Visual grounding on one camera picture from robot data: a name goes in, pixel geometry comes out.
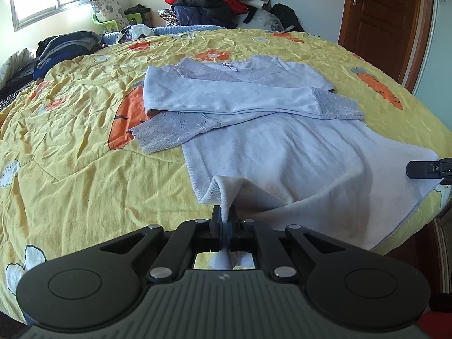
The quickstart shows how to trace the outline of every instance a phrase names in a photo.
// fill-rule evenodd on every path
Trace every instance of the clothing label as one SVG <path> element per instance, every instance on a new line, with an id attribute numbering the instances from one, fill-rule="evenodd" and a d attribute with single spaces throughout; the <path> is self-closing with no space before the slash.
<path id="1" fill-rule="evenodd" d="M 223 62 L 223 66 L 229 67 L 232 71 L 238 71 L 237 68 L 229 64 L 228 62 Z"/>

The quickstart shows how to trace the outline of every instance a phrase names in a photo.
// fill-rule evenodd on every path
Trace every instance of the door frame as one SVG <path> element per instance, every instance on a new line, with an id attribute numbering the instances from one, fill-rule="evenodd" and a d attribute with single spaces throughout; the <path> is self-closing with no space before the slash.
<path id="1" fill-rule="evenodd" d="M 349 24 L 351 0 L 345 0 L 344 13 L 342 15 L 342 24 L 340 28 L 338 45 L 343 46 L 347 27 Z M 410 41 L 405 54 L 402 71 L 399 76 L 399 82 L 405 81 L 405 88 L 412 92 L 419 76 L 422 62 L 429 43 L 430 30 L 432 28 L 434 0 L 416 0 L 416 12 L 414 14 L 414 24 L 411 28 Z"/>

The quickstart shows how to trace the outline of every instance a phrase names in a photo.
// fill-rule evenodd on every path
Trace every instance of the black bag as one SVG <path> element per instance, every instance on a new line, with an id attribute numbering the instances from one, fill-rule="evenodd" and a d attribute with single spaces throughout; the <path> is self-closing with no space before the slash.
<path id="1" fill-rule="evenodd" d="M 270 12 L 278 17 L 285 31 L 304 32 L 295 11 L 293 11 L 290 7 L 277 3 L 272 7 Z"/>
<path id="2" fill-rule="evenodd" d="M 144 25 L 148 27 L 152 27 L 152 13 L 151 9 L 148 7 L 144 7 L 141 4 L 136 5 L 135 7 L 128 8 L 124 14 L 136 14 L 139 13 L 142 17 L 142 22 Z"/>

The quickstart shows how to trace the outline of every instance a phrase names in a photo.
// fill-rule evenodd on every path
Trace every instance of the metal screw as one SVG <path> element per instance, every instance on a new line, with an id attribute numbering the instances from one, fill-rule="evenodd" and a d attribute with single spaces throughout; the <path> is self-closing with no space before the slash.
<path id="1" fill-rule="evenodd" d="M 273 273 L 280 278 L 290 278 L 293 277 L 297 271 L 290 266 L 280 266 L 273 270 Z"/>
<path id="2" fill-rule="evenodd" d="M 155 279 L 167 278 L 167 277 L 171 276 L 172 273 L 173 273 L 173 271 L 170 268 L 165 268 L 164 266 L 159 267 L 159 268 L 153 268 L 149 272 L 150 276 Z"/>

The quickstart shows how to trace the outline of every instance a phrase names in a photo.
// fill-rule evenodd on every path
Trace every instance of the window frame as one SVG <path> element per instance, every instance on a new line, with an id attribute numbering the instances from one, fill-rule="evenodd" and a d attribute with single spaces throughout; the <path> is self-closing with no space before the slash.
<path id="1" fill-rule="evenodd" d="M 48 18 L 49 16 L 58 14 L 59 12 L 63 12 L 73 7 L 85 5 L 90 2 L 90 0 L 75 0 L 70 3 L 60 4 L 60 0 L 56 0 L 55 7 L 49 7 L 48 9 L 37 12 L 36 14 L 30 15 L 23 20 L 17 19 L 16 10 L 14 8 L 14 0 L 10 0 L 11 2 L 11 17 L 13 19 L 13 28 L 14 31 L 18 31 L 19 29 L 28 27 L 29 25 L 36 23 L 42 19 Z"/>

